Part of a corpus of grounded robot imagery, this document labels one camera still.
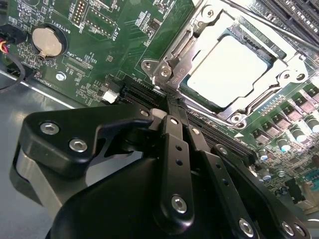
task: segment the screw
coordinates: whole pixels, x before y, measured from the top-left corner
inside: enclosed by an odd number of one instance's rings
[[[174,118],[171,118],[170,121],[171,121],[173,124],[178,124],[178,121],[175,120]]]
[[[197,135],[199,135],[199,134],[200,134],[199,130],[198,130],[198,129],[196,129],[196,128],[192,128],[191,130],[192,130],[195,134],[197,134]]]
[[[64,81],[66,79],[66,75],[63,72],[59,71],[58,73],[56,73],[55,78],[58,81]]]
[[[141,111],[141,114],[144,115],[144,116],[146,116],[146,117],[150,116],[150,114],[147,113],[146,111]]]
[[[281,226],[288,235],[290,236],[294,235],[293,229],[286,222],[281,223]]]
[[[160,74],[163,76],[163,77],[169,77],[171,75],[171,69],[167,66],[163,66],[161,68],[161,72]]]
[[[171,205],[173,206],[173,208],[178,212],[178,213],[186,213],[187,211],[187,204],[184,201],[183,198],[179,197],[179,196],[173,196],[171,198]]]
[[[220,147],[219,150],[220,150],[223,154],[225,154],[225,155],[228,154],[228,153],[227,153],[227,150],[224,149],[223,147]]]
[[[70,141],[69,147],[75,152],[82,153],[87,150],[88,145],[83,140],[75,138]]]
[[[298,231],[303,237],[306,236],[305,231],[304,231],[298,224],[295,224],[295,228],[297,229],[297,231]]]
[[[40,125],[40,129],[43,133],[49,134],[49,135],[54,135],[59,133],[60,128],[54,123],[46,122]]]
[[[241,114],[234,114],[230,117],[232,123],[238,123],[241,120]]]
[[[245,219],[240,219],[239,220],[239,226],[240,229],[248,236],[249,238],[252,238],[254,236],[254,230],[251,227],[251,225],[245,220]]]
[[[278,172],[278,177],[283,178],[285,176],[285,172],[284,171],[279,171]]]
[[[144,67],[149,70],[152,66],[151,66],[150,62],[145,62]]]

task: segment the black dimm slot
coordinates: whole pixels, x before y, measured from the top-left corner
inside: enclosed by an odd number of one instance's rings
[[[272,0],[260,0],[267,8],[269,8],[286,26],[291,28],[299,37],[303,40],[314,41],[308,37],[308,34],[303,29],[298,29],[291,21],[289,21],[290,16],[279,9]]]
[[[319,24],[319,12],[316,12],[316,9],[313,9],[310,5],[308,5],[306,2],[302,0],[295,0],[298,4],[298,7],[301,8],[301,10],[305,11],[307,14],[309,14],[310,17],[313,18],[314,21],[317,22],[317,25]]]
[[[318,0],[310,0],[310,2],[319,10],[319,1]]]
[[[314,31],[307,25],[300,17],[298,17],[295,12],[286,5],[285,2],[281,0],[274,0],[278,4],[279,7],[281,7],[286,13],[288,13],[291,17],[293,17],[293,20],[297,22],[303,29],[308,33],[308,35],[316,41],[316,43],[319,43],[319,36],[314,33]]]

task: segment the capacitor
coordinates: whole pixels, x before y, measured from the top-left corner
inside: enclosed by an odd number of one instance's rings
[[[282,195],[286,195],[288,193],[287,187],[281,187],[280,191],[281,191]]]
[[[296,141],[299,143],[302,143],[307,139],[307,136],[299,128],[295,128],[295,129],[291,130],[291,134],[296,139]]]
[[[264,181],[270,181],[271,180],[270,173],[269,173],[269,171],[266,168],[262,168],[262,169],[258,170],[257,173],[260,175],[262,180],[264,180]]]
[[[280,189],[276,189],[275,190],[275,196],[276,197],[280,197],[281,196],[281,190]]]
[[[318,155],[314,155],[311,157],[311,160],[313,161],[313,163],[315,164],[315,166],[317,168],[319,168],[319,156]]]
[[[284,138],[278,139],[276,143],[282,152],[287,152],[291,148],[287,140],[285,140]]]
[[[259,155],[260,160],[262,160],[262,161],[266,161],[268,159],[266,151],[263,148],[258,150],[258,155]]]
[[[306,124],[312,130],[313,133],[319,132],[319,122],[316,119],[314,118],[308,119],[306,121]]]

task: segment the mounting screw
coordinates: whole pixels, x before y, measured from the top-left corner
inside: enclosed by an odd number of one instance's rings
[[[54,123],[46,122],[40,125],[40,129],[43,133],[49,134],[49,135],[54,135],[59,133],[60,128]]]
[[[241,114],[234,114],[230,117],[232,123],[238,123],[242,119]]]
[[[285,175],[286,175],[285,172],[282,170],[278,172],[278,177],[280,178],[283,178]]]
[[[184,201],[183,198],[179,197],[179,196],[173,196],[171,198],[171,205],[173,206],[173,208],[178,212],[178,213],[186,213],[187,211],[187,204]]]
[[[240,219],[239,220],[239,226],[240,229],[248,236],[249,238],[252,238],[254,236],[254,230],[251,227],[251,225],[245,220],[245,219]]]
[[[198,129],[196,129],[196,128],[192,128],[191,130],[192,130],[195,134],[197,134],[197,135],[199,135],[199,134],[200,134],[199,130],[198,130]]]
[[[225,155],[228,154],[228,153],[227,153],[227,150],[224,149],[223,147],[220,147],[219,150],[220,150],[223,154],[225,154]]]
[[[305,231],[304,231],[298,224],[295,224],[295,228],[297,229],[297,231],[298,231],[303,237],[306,236]]]
[[[211,22],[211,18],[214,16],[213,10],[214,7],[212,5],[207,5],[206,7],[204,7],[203,11],[201,12],[201,15],[205,22]]]
[[[58,73],[56,73],[55,78],[58,81],[64,81],[66,80],[66,75],[62,71],[59,71]]]
[[[147,113],[146,111],[141,111],[141,114],[142,114],[143,116],[146,116],[146,117],[150,116],[150,114]]]
[[[281,226],[288,235],[290,236],[294,235],[293,229],[286,222],[281,223]]]
[[[70,141],[69,147],[75,152],[82,153],[87,150],[88,145],[83,140],[75,138]]]
[[[175,120],[174,118],[171,118],[170,121],[171,121],[173,124],[178,124],[178,121]]]
[[[171,69],[168,66],[163,66],[160,70],[160,74],[163,77],[169,77],[171,76]]]
[[[145,69],[150,70],[152,66],[151,66],[150,62],[144,62],[144,67],[145,67]]]

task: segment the black plastic bracket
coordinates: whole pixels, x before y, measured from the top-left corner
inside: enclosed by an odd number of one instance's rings
[[[54,135],[45,134],[40,126],[52,122],[59,127]],[[24,153],[55,172],[75,178],[85,174],[96,156],[97,139],[130,127],[148,127],[153,122],[151,113],[140,105],[117,105],[54,112],[33,113],[23,121],[19,144]],[[72,139],[87,145],[84,152],[69,147]]]
[[[165,116],[161,128],[160,193],[154,217],[160,228],[176,235],[186,231],[194,221],[189,150],[178,119]]]
[[[235,185],[229,176],[222,159],[210,153],[210,149],[200,131],[191,125],[187,128],[190,138],[191,149],[195,152],[197,160],[201,160],[202,168],[206,169],[212,187],[216,192],[222,215],[226,224],[223,225],[223,234],[227,238],[255,238],[258,239],[258,232],[249,217],[248,212]]]
[[[236,178],[240,198],[249,213],[255,216],[266,238],[311,238],[303,223],[249,172],[241,160],[236,160],[232,152],[221,144],[215,145],[214,150],[223,160],[231,177]]]

